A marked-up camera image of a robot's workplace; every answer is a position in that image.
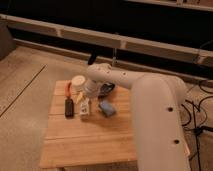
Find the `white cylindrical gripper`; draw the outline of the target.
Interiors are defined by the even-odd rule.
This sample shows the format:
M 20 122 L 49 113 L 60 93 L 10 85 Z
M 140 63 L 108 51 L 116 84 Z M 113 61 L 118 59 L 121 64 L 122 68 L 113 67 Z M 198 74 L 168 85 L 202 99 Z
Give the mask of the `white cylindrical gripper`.
M 88 79 L 84 85 L 84 94 L 88 98 L 95 98 L 99 95 L 100 88 L 102 84 L 94 80 Z M 83 92 L 80 92 L 76 99 L 76 104 L 78 104 L 84 96 Z

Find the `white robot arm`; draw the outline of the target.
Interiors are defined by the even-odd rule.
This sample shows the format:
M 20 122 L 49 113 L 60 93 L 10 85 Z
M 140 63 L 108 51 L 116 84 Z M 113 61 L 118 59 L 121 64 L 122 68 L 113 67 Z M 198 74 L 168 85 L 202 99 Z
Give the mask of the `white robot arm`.
M 185 82 L 177 76 L 93 64 L 86 70 L 84 95 L 96 97 L 105 82 L 130 91 L 139 171 L 191 171 L 180 118 L 187 91 Z

